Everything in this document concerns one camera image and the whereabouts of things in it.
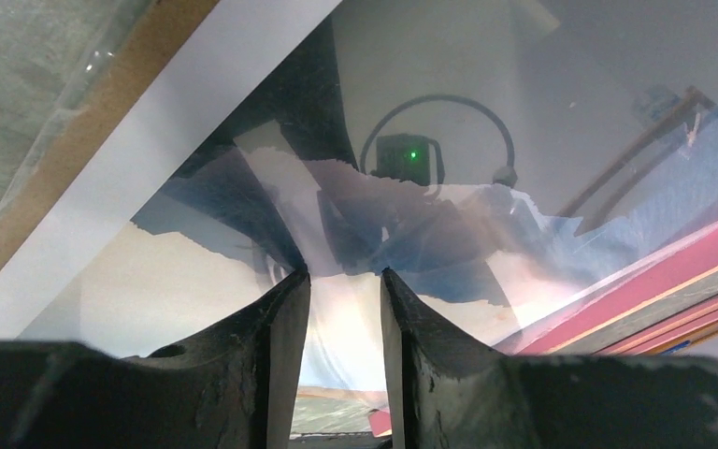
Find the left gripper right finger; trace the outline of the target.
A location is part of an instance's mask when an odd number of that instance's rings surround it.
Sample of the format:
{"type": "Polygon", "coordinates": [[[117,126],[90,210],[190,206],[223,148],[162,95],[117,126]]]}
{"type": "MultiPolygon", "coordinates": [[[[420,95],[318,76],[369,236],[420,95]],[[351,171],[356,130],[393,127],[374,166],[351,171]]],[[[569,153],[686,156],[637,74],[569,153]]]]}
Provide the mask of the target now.
{"type": "Polygon", "coordinates": [[[395,448],[718,448],[718,360],[503,355],[381,275],[395,448]]]}

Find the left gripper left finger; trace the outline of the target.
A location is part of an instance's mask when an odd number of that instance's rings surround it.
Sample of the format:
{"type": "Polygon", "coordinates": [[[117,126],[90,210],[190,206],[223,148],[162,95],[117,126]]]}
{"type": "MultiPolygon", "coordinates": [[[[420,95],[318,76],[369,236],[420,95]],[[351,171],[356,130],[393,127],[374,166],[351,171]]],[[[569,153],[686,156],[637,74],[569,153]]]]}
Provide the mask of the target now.
{"type": "Polygon", "coordinates": [[[145,357],[0,341],[0,448],[284,448],[310,278],[145,357]]]}

